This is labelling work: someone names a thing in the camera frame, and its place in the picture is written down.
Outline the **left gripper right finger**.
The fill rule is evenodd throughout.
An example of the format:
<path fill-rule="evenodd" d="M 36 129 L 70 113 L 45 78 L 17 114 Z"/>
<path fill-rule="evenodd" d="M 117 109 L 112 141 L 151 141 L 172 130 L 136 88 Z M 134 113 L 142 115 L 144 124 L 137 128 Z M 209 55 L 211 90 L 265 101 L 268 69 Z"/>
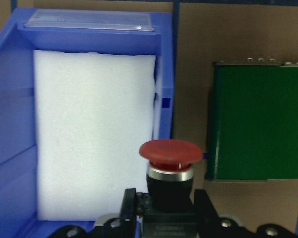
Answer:
<path fill-rule="evenodd" d="M 216 223 L 219 220 L 207 192 L 203 189 L 194 191 L 194 211 L 197 223 Z"/>

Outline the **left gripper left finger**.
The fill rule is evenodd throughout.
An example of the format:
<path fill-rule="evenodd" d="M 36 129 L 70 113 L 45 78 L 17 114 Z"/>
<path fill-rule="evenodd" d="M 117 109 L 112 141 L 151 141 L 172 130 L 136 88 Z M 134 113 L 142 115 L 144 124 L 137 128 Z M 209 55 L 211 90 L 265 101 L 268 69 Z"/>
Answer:
<path fill-rule="evenodd" d="M 138 209 L 138 197 L 135 188 L 124 191 L 119 218 L 124 222 L 136 223 Z"/>

